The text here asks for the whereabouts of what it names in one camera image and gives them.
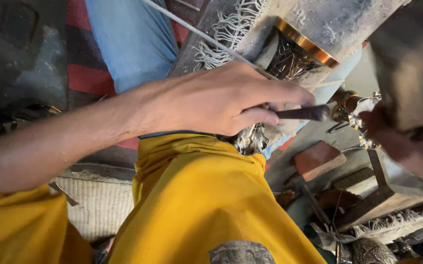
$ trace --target yellow cloth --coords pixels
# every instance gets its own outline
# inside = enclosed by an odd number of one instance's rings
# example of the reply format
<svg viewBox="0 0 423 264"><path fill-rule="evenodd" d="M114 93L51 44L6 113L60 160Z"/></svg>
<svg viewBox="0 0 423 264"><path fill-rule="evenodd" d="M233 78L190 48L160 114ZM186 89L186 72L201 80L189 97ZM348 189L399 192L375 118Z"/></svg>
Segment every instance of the yellow cloth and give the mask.
<svg viewBox="0 0 423 264"><path fill-rule="evenodd" d="M138 156L135 208L117 234L111 263L209 263L208 252L231 240L261 243L280 264L325 263L273 198L263 156L243 157L194 134L141 140ZM0 195L0 262L90 255L81 242L71 243L77 252L63 246L75 237L65 237L67 224L64 197L48 195L47 187Z"/></svg>

